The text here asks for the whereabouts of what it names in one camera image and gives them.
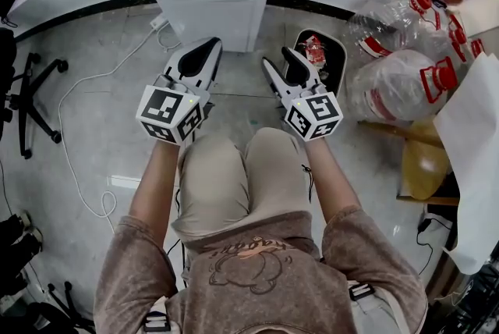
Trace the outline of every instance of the tiled floor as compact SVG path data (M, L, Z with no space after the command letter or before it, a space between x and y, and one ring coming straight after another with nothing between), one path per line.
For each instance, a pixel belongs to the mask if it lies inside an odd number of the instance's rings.
M18 72L23 68L28 52L39 52L43 62L56 57L69 62L69 71L51 74L37 94L37 106L53 128L59 126L57 107L62 95L79 78L113 69L149 32L149 22L156 13L158 10L150 5L106 12L65 23L19 44ZM260 69L261 56L266 55L277 66L282 66L280 48L284 44L293 46L300 30L312 27L338 36L342 24L342 21L326 16L268 7L256 51L223 54L211 87L216 106L201 133L224 133L236 145L244 147L260 127L281 128L273 108L277 102ZM163 30L162 41L164 44L177 43L168 29ZM152 84L167 60L168 55L152 37L114 76L82 83L62 107L69 157L82 194L97 213L102 213L101 194L112 190L118 198L117 208L111 216L113 224L127 212L133 190L109 186L108 177L141 177L153 141L147 139L136 123L135 112L144 87ZM345 106L343 91L339 101ZM402 143L357 126L348 119L346 110L345 114L344 122L328 138L331 149L367 213L419 271L430 253L429 248L416 244L416 227L423 206L395 200L400 182ZM16 117L5 125L0 143L10 204L15 211L28 210L44 234L44 251L33 259L42 286L46 288L53 282L63 288L63 282L69 280L73 283L77 305L84 311L91 311L111 230L105 219L93 216L80 201L62 145L53 144L33 124L28 133L33 149L29 161L19 155ZM324 220L315 193L313 214L313 236L320 243ZM172 218L175 216L176 211L173 211ZM0 219L7 217L5 203L0 202ZM446 229L435 224L419 238L435 248L430 265L423 273L425 281L434 270L446 236ZM175 234L169 230L165 249L175 241ZM170 255L179 271L180 247ZM37 300L44 299L29 267L27 272L33 280L30 293Z

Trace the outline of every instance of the shoe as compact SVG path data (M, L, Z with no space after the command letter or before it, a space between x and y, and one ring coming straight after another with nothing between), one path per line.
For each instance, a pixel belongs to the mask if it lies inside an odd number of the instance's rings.
M31 218L30 216L28 215L28 212L26 211L21 211L17 217L19 218L19 220L21 221L21 223L23 224L23 230L26 231L28 230L32 225L33 223L31 223Z
M43 245L43 242L44 242L44 237L41 234L41 231L35 227L33 230L31 230L30 234L36 239L36 241L40 245L40 252L41 252L42 251L42 245Z

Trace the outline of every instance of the red snack package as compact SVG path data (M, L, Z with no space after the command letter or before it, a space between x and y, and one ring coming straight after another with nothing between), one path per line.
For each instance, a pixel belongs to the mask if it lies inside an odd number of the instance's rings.
M320 40L317 36L313 35L305 41L304 45L306 58L317 68L317 70L321 70L326 64L326 56Z

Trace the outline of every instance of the beige pants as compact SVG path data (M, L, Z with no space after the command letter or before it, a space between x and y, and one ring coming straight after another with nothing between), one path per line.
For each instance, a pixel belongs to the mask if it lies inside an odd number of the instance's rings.
M201 137L179 161L182 242L234 229L271 216L309 211L296 139L264 128L243 155L225 137Z

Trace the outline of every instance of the knee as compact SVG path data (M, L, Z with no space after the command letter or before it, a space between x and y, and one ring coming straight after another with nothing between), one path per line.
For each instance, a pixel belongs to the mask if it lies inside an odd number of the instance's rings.
M246 153L251 147L288 147L292 146L296 151L299 150L299 145L296 139L289 133L285 131L274 129L272 127L264 127L259 129L253 136Z
M222 162L241 159L239 150L232 141L221 135L208 134L192 143L180 158L179 168L183 171L189 166L191 170L213 169Z
M253 136L253 139L273 139L273 138L288 138L289 134L286 132L279 130L279 129L274 129L273 127L263 127L262 129L259 129L255 135Z
M238 153L234 143L226 137L217 134L202 136L186 149L186 155L200 155L205 157L213 153Z

